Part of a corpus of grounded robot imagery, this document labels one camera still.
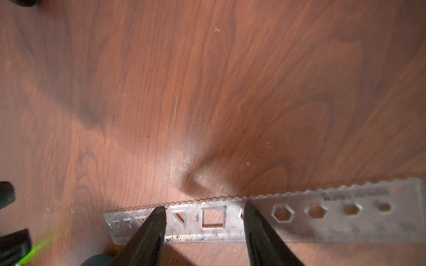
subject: scratch on wood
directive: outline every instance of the scratch on wood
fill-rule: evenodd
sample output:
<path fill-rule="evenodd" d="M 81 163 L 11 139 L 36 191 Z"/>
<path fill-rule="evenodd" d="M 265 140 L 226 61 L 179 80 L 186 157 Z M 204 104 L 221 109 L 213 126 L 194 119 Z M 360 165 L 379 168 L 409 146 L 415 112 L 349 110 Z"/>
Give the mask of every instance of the scratch on wood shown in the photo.
<path fill-rule="evenodd" d="M 176 127 L 176 108 L 178 106 L 178 97 L 175 99 L 175 114 L 173 117 L 173 133 L 172 133 L 172 157 L 170 159 L 170 175 L 172 177 L 172 186 L 173 186 L 173 148 L 175 144 L 175 127 Z"/>

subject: wood grain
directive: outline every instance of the wood grain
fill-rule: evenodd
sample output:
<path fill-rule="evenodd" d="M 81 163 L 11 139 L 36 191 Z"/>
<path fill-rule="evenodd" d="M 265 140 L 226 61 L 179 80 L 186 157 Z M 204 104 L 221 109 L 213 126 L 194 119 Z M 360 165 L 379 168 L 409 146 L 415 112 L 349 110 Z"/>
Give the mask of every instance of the wood grain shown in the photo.
<path fill-rule="evenodd" d="M 421 0 L 0 2 L 0 233 L 34 265 L 114 253 L 102 213 L 426 178 Z M 424 245 L 291 244 L 306 265 L 421 265 Z M 243 244 L 163 264 L 248 265 Z"/>

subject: black object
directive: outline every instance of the black object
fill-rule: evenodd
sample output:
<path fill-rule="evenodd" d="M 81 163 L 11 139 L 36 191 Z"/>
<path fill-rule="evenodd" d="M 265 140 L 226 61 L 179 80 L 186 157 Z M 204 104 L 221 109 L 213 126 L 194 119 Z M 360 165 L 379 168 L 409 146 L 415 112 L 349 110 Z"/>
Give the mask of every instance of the black object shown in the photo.
<path fill-rule="evenodd" d="M 80 266 L 107 266 L 114 258 L 109 255 L 96 255 L 88 258 Z"/>
<path fill-rule="evenodd" d="M 0 266 L 14 266 L 30 251 L 28 229 L 0 237 Z"/>
<path fill-rule="evenodd" d="M 166 233 L 166 209 L 155 208 L 109 266 L 158 266 Z"/>
<path fill-rule="evenodd" d="M 0 182 L 0 209 L 15 201 L 15 190 L 9 182 Z M 14 266 L 31 251 L 28 229 L 0 237 L 0 266 Z"/>
<path fill-rule="evenodd" d="M 14 203 L 15 201 L 15 190 L 9 182 L 0 182 L 0 209 Z"/>
<path fill-rule="evenodd" d="M 9 1 L 23 7 L 30 7 L 35 4 L 38 4 L 38 0 L 9 0 Z"/>
<path fill-rule="evenodd" d="M 244 209 L 244 229 L 251 266 L 303 266 L 250 203 Z M 157 207 L 110 264 L 105 255 L 96 255 L 81 266 L 158 266 L 165 231 L 166 209 Z"/>
<path fill-rule="evenodd" d="M 251 266 L 303 266 L 258 209 L 247 203 L 244 229 Z"/>

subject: stencil ruler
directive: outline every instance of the stencil ruler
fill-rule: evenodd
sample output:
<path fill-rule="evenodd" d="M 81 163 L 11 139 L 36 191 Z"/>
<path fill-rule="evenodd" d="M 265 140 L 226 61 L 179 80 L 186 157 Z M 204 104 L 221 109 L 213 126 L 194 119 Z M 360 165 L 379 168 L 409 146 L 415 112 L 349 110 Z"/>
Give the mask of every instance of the stencil ruler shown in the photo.
<path fill-rule="evenodd" d="M 242 218 L 248 201 L 285 242 L 426 242 L 418 178 L 167 206 L 164 242 L 245 242 Z M 114 243 L 126 244 L 153 209 L 105 213 Z M 205 217 L 212 212 L 219 218 L 207 224 Z"/>

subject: dark round object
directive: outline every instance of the dark round object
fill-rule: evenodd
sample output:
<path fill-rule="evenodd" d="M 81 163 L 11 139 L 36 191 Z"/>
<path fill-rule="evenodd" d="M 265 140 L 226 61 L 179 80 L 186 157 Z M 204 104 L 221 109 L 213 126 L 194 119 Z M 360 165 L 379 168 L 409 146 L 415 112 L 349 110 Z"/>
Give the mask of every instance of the dark round object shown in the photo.
<path fill-rule="evenodd" d="M 38 3 L 38 0 L 9 0 L 9 1 L 23 7 L 30 7 Z"/>
<path fill-rule="evenodd" d="M 109 255 L 95 255 L 88 258 L 80 266 L 108 266 L 111 263 L 113 257 Z"/>

